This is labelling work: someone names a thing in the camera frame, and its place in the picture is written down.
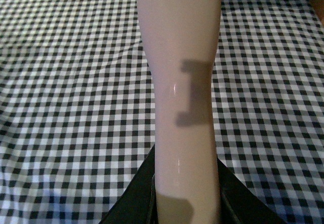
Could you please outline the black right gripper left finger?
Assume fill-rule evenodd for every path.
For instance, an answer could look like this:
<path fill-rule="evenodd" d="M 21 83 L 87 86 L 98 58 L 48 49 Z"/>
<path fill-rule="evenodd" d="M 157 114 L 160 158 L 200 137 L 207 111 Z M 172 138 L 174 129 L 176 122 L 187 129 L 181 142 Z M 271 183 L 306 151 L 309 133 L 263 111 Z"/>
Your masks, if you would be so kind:
<path fill-rule="evenodd" d="M 155 147 L 100 223 L 156 223 Z"/>

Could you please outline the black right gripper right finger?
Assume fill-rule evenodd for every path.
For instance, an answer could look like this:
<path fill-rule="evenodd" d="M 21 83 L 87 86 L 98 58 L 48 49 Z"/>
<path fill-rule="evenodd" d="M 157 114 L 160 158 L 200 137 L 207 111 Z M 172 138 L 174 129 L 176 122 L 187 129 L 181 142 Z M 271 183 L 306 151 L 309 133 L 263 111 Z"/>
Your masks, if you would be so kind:
<path fill-rule="evenodd" d="M 220 160 L 218 160 L 218 172 L 222 223 L 285 223 L 253 195 Z"/>

